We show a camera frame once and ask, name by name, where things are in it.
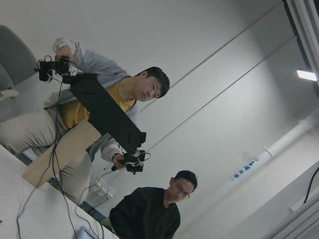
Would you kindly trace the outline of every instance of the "fluorescent light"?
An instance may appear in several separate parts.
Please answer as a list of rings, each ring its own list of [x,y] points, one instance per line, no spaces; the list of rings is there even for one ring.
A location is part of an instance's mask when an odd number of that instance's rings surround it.
[[[316,77],[315,73],[313,73],[309,70],[298,69],[297,74],[300,78],[311,80],[311,81],[317,81],[317,77]]]

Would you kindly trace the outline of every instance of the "eyeglasses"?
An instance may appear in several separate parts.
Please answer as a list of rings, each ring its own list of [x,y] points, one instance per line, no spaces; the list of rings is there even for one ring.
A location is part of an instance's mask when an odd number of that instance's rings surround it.
[[[183,188],[182,188],[182,186],[180,186],[179,184],[177,184],[177,183],[176,183],[176,187],[177,187],[177,189],[179,190],[179,192],[183,194],[184,199],[188,199],[188,198],[190,198],[189,193],[187,193],[187,192],[183,192]]]

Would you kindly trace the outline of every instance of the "hand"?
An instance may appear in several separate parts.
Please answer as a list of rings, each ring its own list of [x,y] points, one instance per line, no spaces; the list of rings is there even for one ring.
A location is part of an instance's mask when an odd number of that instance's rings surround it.
[[[61,56],[66,56],[70,61],[73,61],[73,54],[69,46],[62,46],[59,52],[55,55],[54,60],[60,61]]]
[[[122,154],[117,154],[113,157],[112,162],[114,165],[117,167],[118,170],[123,170],[125,169],[125,166],[121,164],[121,161],[124,159],[124,155]]]

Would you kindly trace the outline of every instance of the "man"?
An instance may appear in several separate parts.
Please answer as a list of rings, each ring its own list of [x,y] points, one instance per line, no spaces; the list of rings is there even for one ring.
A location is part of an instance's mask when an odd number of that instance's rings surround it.
[[[67,38],[58,38],[53,43],[53,50],[56,61],[64,55],[81,71],[99,74],[101,85],[133,122],[136,122],[138,114],[138,101],[160,98],[169,90],[169,79],[158,67],[150,67],[136,76],[130,76],[114,61]],[[68,89],[60,94],[54,93],[45,102],[43,110],[1,123],[0,144],[14,155],[28,148],[52,145],[88,114]],[[74,203],[80,204],[86,198],[87,190],[82,197],[81,194],[89,185],[92,161],[99,149],[103,159],[123,169],[121,160],[124,156],[120,146],[107,133],[61,170],[63,192]]]
[[[137,188],[111,210],[113,230],[120,239],[171,239],[180,223],[176,203],[189,198],[196,187],[196,175],[183,170],[166,190]]]

